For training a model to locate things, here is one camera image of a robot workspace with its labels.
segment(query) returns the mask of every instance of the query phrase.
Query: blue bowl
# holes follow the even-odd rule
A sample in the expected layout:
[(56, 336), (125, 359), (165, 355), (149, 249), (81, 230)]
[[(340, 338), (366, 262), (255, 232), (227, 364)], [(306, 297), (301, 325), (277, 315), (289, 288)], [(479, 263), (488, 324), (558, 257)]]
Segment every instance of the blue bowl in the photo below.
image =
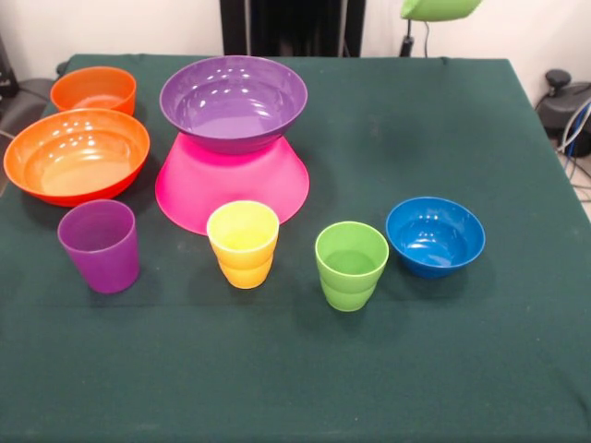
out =
[(386, 234), (406, 267), (419, 277), (437, 279), (480, 255), (486, 236), (478, 218), (445, 198), (411, 198), (386, 220)]

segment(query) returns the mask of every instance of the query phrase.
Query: small orange bowl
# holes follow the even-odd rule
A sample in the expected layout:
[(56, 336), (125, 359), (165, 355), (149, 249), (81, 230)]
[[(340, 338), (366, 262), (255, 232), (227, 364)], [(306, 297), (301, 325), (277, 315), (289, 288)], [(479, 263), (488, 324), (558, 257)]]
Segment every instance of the small orange bowl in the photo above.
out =
[(85, 67), (58, 79), (51, 99), (60, 111), (105, 108), (133, 115), (137, 84), (123, 69), (110, 66)]

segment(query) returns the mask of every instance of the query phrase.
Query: green cup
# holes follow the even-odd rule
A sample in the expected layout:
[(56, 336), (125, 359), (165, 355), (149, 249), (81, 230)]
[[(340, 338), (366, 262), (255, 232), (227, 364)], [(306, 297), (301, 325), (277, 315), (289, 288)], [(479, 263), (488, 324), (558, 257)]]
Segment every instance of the green cup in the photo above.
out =
[(316, 239), (315, 250), (326, 300), (343, 312), (357, 311), (368, 302), (390, 254), (384, 236), (357, 221), (325, 228)]

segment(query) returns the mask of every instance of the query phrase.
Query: purple cup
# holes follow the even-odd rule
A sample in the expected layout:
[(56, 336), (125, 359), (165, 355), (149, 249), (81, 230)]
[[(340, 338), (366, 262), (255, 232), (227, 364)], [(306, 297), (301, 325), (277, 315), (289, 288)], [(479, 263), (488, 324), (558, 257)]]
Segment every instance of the purple cup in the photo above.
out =
[(115, 200), (93, 200), (68, 212), (57, 237), (86, 283), (97, 293), (118, 293), (139, 276), (133, 211)]

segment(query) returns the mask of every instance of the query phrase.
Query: pink bowl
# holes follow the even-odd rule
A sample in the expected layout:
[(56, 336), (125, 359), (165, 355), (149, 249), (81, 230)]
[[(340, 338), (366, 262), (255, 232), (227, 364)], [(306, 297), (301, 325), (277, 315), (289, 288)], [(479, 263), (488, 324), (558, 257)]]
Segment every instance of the pink bowl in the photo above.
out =
[(156, 179), (156, 200), (174, 223), (206, 235), (210, 215), (235, 200), (271, 207), (281, 223), (308, 196), (308, 170), (285, 138), (243, 155), (220, 154), (179, 134)]

